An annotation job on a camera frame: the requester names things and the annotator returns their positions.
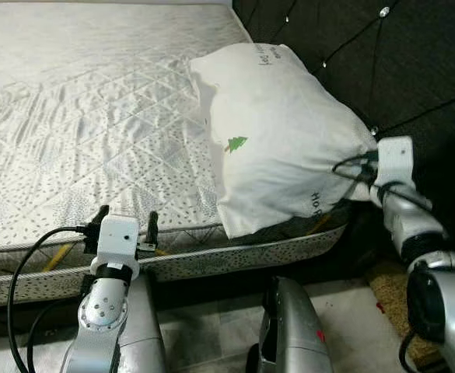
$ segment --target quilted mattress cover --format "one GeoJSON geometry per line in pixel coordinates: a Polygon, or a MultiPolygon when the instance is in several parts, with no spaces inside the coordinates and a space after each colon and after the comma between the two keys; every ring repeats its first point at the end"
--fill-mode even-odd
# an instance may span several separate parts
{"type": "MultiPolygon", "coordinates": [[[[247,40],[224,5],[0,3],[0,305],[23,250],[50,229],[90,220],[101,204],[137,216],[143,230],[159,212],[171,255],[144,256],[141,265],[161,281],[332,247],[343,228],[209,248],[226,236],[188,63],[247,40]]],[[[58,236],[25,272],[40,272],[55,243],[77,239],[58,236]]],[[[75,245],[58,270],[21,277],[38,286],[19,300],[73,295],[91,259],[75,245]]]]}

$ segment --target red sticker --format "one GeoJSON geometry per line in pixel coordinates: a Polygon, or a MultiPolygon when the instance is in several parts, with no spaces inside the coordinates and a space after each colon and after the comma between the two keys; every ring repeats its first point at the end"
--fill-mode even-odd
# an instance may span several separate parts
{"type": "Polygon", "coordinates": [[[380,304],[379,302],[377,302],[377,303],[376,303],[376,307],[377,307],[378,309],[380,309],[381,313],[384,313],[384,307],[383,307],[382,304],[380,304]]]}
{"type": "Polygon", "coordinates": [[[317,336],[319,337],[322,343],[326,343],[326,336],[324,335],[324,332],[322,330],[317,331],[317,336]]]}

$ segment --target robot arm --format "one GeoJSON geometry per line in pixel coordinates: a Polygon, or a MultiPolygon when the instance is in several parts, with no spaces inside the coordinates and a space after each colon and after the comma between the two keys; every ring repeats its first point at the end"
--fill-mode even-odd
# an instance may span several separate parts
{"type": "Polygon", "coordinates": [[[455,251],[411,181],[410,138],[384,139],[378,150],[380,182],[371,188],[371,199],[382,207],[384,225],[408,265],[409,323],[420,337],[438,344],[455,373],[455,251]]]}
{"type": "Polygon", "coordinates": [[[62,372],[117,371],[118,340],[128,315],[128,288],[139,275],[137,239],[136,218],[107,215],[101,221],[97,257],[90,267],[96,280],[80,303],[79,331],[65,356],[62,372]]]}

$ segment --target brown mat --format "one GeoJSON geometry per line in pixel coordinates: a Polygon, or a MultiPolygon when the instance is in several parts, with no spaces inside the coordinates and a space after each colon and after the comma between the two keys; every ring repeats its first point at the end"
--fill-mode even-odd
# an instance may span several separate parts
{"type": "MultiPolygon", "coordinates": [[[[366,273],[366,279],[378,300],[378,307],[387,315],[398,334],[403,337],[409,331],[407,315],[407,273],[399,264],[389,261],[378,263],[366,273]]],[[[436,346],[416,337],[408,354],[418,370],[440,371],[444,369],[443,359],[436,346]]]]}

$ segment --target fabric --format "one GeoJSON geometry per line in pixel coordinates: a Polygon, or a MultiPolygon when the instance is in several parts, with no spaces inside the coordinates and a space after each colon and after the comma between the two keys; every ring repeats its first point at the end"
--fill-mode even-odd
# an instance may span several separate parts
{"type": "Polygon", "coordinates": [[[363,122],[287,47],[234,44],[191,61],[230,238],[321,216],[352,181],[332,166],[376,147],[363,122]]]}
{"type": "Polygon", "coordinates": [[[101,204],[218,225],[187,66],[246,40],[223,5],[0,3],[0,250],[101,204]]]}

